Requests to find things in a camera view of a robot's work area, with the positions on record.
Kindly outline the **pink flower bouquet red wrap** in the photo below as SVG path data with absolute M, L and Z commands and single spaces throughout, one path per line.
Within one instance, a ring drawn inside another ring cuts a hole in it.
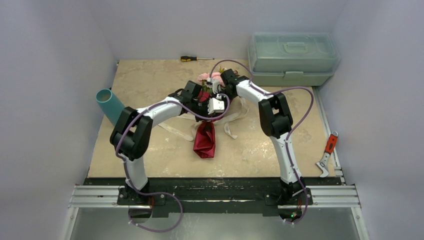
M 214 80 L 220 82 L 223 85 L 223 80 L 221 78 L 221 74 L 226 70 L 226 68 L 220 67 L 218 72 L 213 72 L 211 77 Z M 207 91 L 207 87 L 204 86 L 204 82 L 208 79 L 209 73 L 200 74 L 196 81 L 202 85 L 203 90 L 199 93 L 199 101 L 206 101 L 210 93 Z M 237 135 L 231 134 L 229 122 L 237 119 L 241 114 L 241 110 L 229 114 L 219 120 L 216 121 L 205 121 L 203 120 L 201 123 L 195 124 L 196 134 L 194 138 L 193 151 L 201 158 L 201 159 L 211 159 L 215 157 L 216 151 L 216 134 L 215 134 L 215 124 L 222 125 L 224 124 L 225 133 L 233 139 L 237 138 Z

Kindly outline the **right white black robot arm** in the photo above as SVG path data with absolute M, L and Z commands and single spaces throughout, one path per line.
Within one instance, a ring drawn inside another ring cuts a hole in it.
M 220 76 L 225 85 L 223 93 L 231 98 L 244 98 L 257 106 L 260 127 L 275 148 L 280 172 L 280 197 L 288 204 L 294 203 L 300 198 L 304 183 L 294 156 L 290 136 L 294 121 L 285 95 L 268 92 L 245 76 L 236 76 L 232 69 L 225 70 Z

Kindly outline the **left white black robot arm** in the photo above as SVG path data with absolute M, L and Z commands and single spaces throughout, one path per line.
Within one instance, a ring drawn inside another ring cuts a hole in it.
M 162 122 L 186 113 L 196 121 L 213 122 L 222 117 L 229 98 L 222 93 L 207 93 L 203 87 L 188 81 L 184 88 L 170 93 L 150 106 L 134 109 L 125 107 L 110 135 L 115 155 L 123 162 L 125 182 L 132 188 L 129 197 L 138 205 L 146 203 L 154 192 L 149 190 L 144 155 L 148 150 L 152 129 Z

